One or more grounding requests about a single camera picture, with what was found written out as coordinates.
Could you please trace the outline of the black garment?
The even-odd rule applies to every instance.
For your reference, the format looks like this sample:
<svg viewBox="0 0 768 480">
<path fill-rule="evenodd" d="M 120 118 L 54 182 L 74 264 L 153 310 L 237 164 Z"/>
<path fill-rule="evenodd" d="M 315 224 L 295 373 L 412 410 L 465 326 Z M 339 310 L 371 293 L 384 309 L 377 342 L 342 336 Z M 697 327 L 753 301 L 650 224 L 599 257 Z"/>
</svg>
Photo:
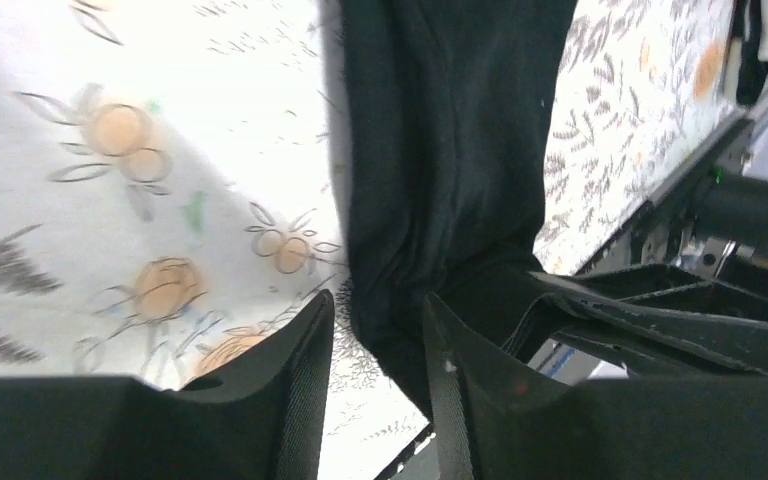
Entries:
<svg viewBox="0 0 768 480">
<path fill-rule="evenodd" d="M 351 325 L 432 412 L 421 310 L 453 296 L 496 342 L 519 316 L 488 274 L 539 270 L 544 157 L 572 1 L 345 1 Z"/>
</svg>

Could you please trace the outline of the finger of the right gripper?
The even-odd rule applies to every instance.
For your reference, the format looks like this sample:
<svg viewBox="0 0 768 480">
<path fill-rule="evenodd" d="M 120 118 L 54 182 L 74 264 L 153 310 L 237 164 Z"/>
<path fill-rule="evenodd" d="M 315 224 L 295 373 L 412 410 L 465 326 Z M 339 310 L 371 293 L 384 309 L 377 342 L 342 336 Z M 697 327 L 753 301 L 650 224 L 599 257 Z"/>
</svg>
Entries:
<svg viewBox="0 0 768 480">
<path fill-rule="evenodd" d="M 571 277 L 571 280 L 606 296 L 628 298 L 700 284 L 709 281 L 709 278 L 672 265 L 649 264 L 614 272 L 579 275 Z M 768 299 L 768 269 L 747 262 L 728 262 L 715 280 Z"/>
<path fill-rule="evenodd" d="M 527 361 L 552 339 L 633 376 L 768 377 L 768 299 L 712 277 L 615 298 L 571 277 L 504 275 L 504 351 Z"/>
</svg>

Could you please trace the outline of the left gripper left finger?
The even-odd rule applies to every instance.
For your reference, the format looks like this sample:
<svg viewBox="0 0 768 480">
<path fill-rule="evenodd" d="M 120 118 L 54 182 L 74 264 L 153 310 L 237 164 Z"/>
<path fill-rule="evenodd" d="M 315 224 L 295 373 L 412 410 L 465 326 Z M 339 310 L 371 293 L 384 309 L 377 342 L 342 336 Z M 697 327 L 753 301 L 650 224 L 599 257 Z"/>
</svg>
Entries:
<svg viewBox="0 0 768 480">
<path fill-rule="evenodd" d="M 0 479 L 313 479 L 335 305 L 178 391 L 128 377 L 0 378 Z"/>
</svg>

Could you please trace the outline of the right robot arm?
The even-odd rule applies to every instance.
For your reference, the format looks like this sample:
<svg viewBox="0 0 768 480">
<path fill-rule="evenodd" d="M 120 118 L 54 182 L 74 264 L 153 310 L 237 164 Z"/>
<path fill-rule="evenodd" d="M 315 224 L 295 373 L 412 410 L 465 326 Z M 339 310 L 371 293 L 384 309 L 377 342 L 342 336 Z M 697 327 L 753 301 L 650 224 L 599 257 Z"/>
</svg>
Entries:
<svg viewBox="0 0 768 480">
<path fill-rule="evenodd" d="M 542 341 L 632 375 L 768 376 L 768 181 L 713 170 L 644 203 L 504 343 Z"/>
</svg>

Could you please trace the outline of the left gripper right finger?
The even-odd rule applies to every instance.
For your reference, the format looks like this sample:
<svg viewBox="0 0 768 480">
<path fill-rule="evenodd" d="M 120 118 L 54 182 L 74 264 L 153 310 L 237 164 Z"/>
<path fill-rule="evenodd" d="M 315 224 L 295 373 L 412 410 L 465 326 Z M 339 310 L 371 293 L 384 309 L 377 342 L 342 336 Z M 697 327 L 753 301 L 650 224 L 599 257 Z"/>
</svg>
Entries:
<svg viewBox="0 0 768 480">
<path fill-rule="evenodd" d="M 768 378 L 567 386 L 423 308 L 444 479 L 768 479 Z"/>
</svg>

